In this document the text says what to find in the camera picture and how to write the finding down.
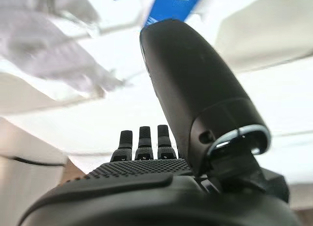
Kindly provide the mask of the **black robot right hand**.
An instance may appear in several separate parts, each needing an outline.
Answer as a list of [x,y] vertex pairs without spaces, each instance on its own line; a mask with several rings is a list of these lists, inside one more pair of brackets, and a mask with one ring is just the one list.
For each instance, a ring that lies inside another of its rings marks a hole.
[[250,97],[193,28],[168,19],[140,47],[167,119],[122,131],[110,162],[39,198],[21,226],[299,226],[284,177],[260,167],[271,135]]

